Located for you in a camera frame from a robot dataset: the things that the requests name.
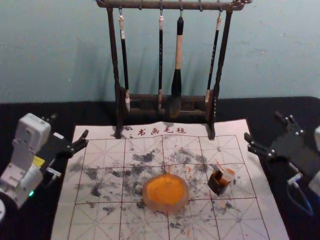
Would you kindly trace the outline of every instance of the calligraphy brush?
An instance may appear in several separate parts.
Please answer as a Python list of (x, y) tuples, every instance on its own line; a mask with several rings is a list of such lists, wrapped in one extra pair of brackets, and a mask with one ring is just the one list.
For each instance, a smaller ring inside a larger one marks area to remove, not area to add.
[(181, 110), (181, 62), (182, 62), (182, 41), (184, 31), (184, 20), (182, 16), (177, 21), (176, 49), (175, 49), (175, 70), (171, 86), (171, 99), (169, 114), (171, 118), (177, 118)]
[(123, 71), (124, 71), (124, 87), (125, 87), (125, 106), (130, 112), (130, 94), (129, 94), (129, 81), (128, 81), (128, 66), (127, 66), (127, 51), (126, 51), (126, 36), (125, 36), (125, 19), (120, 14), (119, 18), (120, 34), (121, 34), (121, 47), (122, 47), (122, 59), (123, 59)]
[(162, 55), (163, 55), (163, 28), (164, 16), (159, 17), (159, 87), (158, 87), (158, 110), (162, 102)]
[(209, 71), (208, 86), (207, 86), (207, 89), (206, 89), (205, 99), (204, 99), (205, 104), (207, 104), (209, 102), (212, 72), (214, 70), (217, 42), (218, 42), (218, 36), (219, 36), (219, 30), (220, 30), (220, 24), (221, 24), (221, 17), (220, 16), (221, 16), (221, 12), (219, 12), (219, 16), (218, 16), (218, 18), (216, 20), (216, 28), (215, 28), (212, 56), (211, 56), (211, 65), (210, 65), (210, 71)]

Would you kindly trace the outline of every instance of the painted wall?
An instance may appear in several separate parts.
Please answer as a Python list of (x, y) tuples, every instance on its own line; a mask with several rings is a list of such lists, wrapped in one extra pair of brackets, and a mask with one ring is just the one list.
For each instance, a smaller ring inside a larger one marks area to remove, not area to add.
[[(254, 0), (235, 12), (220, 96), (319, 97), (319, 8), (317, 0)], [(132, 93), (157, 93), (159, 14), (123, 10)], [(115, 10), (124, 85), (118, 15)], [(179, 11), (163, 15), (163, 91), (169, 94)], [(217, 16), (183, 12), (183, 94), (205, 94)], [(0, 103), (112, 101), (113, 83), (107, 13), (95, 1), (0, 1)]]

